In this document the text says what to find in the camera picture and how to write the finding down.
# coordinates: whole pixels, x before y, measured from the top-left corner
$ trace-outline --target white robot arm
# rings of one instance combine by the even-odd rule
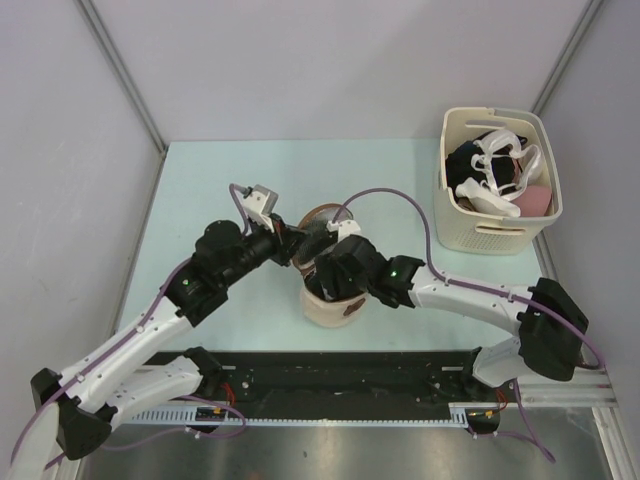
[[[240,201],[251,233],[217,221],[129,327],[60,374],[31,380],[38,408],[12,454],[7,480],[40,479],[54,441],[70,460],[98,448],[122,422],[176,397],[217,388],[222,367],[202,349],[163,369],[132,376],[171,339],[195,328],[227,300],[228,288],[267,260],[287,266],[306,234],[272,213],[277,194],[257,185]]]
[[[354,220],[329,222],[327,231],[338,232],[337,242],[315,258],[315,270],[305,278],[307,290],[321,300],[368,292],[391,308],[447,310],[508,332],[512,338],[477,349],[468,365],[469,374],[488,387],[531,372],[558,381],[573,377],[589,322],[557,282],[540,278],[535,286],[509,286],[452,277],[418,258],[386,259]]]
[[[128,328],[60,374],[43,369],[33,377],[38,411],[14,449],[7,480],[40,479],[55,440],[67,458],[76,460],[97,449],[126,419],[173,398],[206,396],[217,388],[222,367],[202,348],[187,350],[161,369],[132,374],[220,307],[231,285],[267,260],[288,265],[304,243],[308,233],[272,213],[275,192],[258,185],[243,197],[250,234],[242,235],[230,221],[212,223],[196,242],[193,256],[174,270]],[[329,294],[340,300],[369,292],[392,308],[449,310],[509,332],[511,339],[474,351],[468,365],[470,378],[487,388],[530,371],[556,380],[572,377],[582,345],[574,333],[583,334],[588,322],[556,282],[498,287],[474,281],[470,289],[459,277],[434,274],[422,260],[387,260],[359,233],[354,221],[328,225],[326,234],[335,245],[315,258],[315,270],[305,278],[319,298]],[[575,331],[558,329],[540,308],[562,315]]]

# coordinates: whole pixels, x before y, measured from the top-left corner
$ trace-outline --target basket hole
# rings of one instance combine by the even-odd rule
[[[467,120],[465,123],[469,128],[507,128],[507,124],[498,120]]]

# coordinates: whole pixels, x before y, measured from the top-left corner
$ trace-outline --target metal floor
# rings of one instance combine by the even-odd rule
[[[510,438],[478,439],[461,429],[394,427],[254,427],[230,440],[181,433],[122,453],[98,451],[86,480],[499,480],[611,479],[590,409],[530,410],[537,432],[556,456],[547,463],[533,446]],[[164,427],[124,425],[118,445]],[[501,430],[524,426],[516,409]]]

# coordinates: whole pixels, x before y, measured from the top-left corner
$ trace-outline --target laundry basket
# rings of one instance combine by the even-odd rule
[[[544,217],[502,217],[470,212],[458,206],[447,186],[445,160],[467,140],[507,128],[528,138],[527,145],[542,149],[545,166],[538,185],[551,187],[551,205]],[[522,251],[547,225],[562,213],[562,196],[553,152],[540,119],[529,112],[497,108],[452,108],[444,117],[440,139],[440,168],[436,169],[436,230],[440,243],[452,250],[489,255],[513,255]]]

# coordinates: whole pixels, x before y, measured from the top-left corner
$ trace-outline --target gray wall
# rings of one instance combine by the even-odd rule
[[[640,447],[640,2],[610,2],[543,121],[565,211],[548,229],[559,276],[591,319]]]
[[[0,476],[29,379],[105,339],[159,165],[69,0],[0,2]]]
[[[437,137],[453,106],[529,108],[586,0],[95,3],[169,141]]]

